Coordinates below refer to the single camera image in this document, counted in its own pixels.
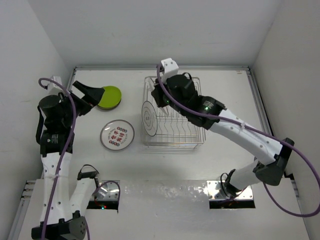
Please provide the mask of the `dark grey blue plate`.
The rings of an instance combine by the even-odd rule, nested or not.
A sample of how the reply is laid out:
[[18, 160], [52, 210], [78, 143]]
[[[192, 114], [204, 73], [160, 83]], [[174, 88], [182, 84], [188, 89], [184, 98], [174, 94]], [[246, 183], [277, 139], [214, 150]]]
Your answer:
[[97, 105], [98, 108], [102, 110], [113, 110], [117, 108], [121, 104], [121, 99], [119, 100], [101, 100], [100, 103]]

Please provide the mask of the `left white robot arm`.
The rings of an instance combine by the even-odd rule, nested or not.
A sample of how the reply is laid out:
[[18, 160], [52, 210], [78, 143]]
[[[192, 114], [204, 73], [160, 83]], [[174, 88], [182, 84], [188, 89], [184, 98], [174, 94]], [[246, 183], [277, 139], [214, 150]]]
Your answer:
[[36, 142], [40, 145], [44, 194], [39, 225], [31, 229], [33, 240], [82, 240], [87, 236], [85, 211], [98, 188], [99, 172], [80, 172], [70, 195], [69, 168], [76, 119], [89, 113], [101, 101], [105, 90], [78, 81], [73, 85], [82, 97], [63, 88], [42, 98], [37, 105]]

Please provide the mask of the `white plate orange flower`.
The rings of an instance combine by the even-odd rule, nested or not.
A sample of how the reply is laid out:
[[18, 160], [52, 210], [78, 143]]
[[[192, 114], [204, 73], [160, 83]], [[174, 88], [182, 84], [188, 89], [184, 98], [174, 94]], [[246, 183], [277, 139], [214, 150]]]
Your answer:
[[167, 114], [167, 113], [168, 113], [166, 107], [160, 107], [159, 109], [160, 109], [164, 114]]

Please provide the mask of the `white plate dark pattern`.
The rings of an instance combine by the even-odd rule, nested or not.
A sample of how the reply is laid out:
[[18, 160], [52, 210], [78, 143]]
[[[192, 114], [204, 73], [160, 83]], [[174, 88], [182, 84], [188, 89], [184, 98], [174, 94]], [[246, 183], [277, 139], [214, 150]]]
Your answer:
[[156, 110], [151, 102], [143, 102], [141, 108], [141, 119], [145, 132], [150, 137], [154, 137], [158, 130], [158, 119], [156, 115]]

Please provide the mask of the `white plate colourful print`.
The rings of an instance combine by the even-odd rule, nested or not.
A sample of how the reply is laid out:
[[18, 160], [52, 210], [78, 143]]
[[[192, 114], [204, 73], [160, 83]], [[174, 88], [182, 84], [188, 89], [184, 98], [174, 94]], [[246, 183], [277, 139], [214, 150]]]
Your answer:
[[135, 138], [133, 126], [126, 120], [116, 119], [108, 122], [100, 132], [101, 144], [110, 151], [126, 149]]

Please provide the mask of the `green plate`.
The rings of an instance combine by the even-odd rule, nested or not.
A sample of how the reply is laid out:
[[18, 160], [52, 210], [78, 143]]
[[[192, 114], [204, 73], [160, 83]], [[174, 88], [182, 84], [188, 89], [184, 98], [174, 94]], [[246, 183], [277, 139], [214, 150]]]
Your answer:
[[110, 110], [117, 107], [122, 100], [122, 92], [116, 86], [104, 86], [103, 96], [97, 105], [99, 108], [104, 110]]

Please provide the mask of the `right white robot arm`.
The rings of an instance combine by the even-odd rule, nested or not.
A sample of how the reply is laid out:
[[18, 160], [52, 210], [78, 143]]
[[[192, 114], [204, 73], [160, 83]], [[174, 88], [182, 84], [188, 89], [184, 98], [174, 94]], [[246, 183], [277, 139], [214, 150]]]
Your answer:
[[235, 197], [247, 186], [264, 183], [278, 186], [289, 161], [294, 141], [285, 138], [280, 142], [249, 131], [220, 101], [198, 93], [190, 74], [177, 74], [167, 79], [164, 87], [157, 81], [151, 92], [157, 107], [170, 106], [193, 125], [219, 134], [254, 156], [253, 163], [231, 170], [221, 191], [229, 198]]

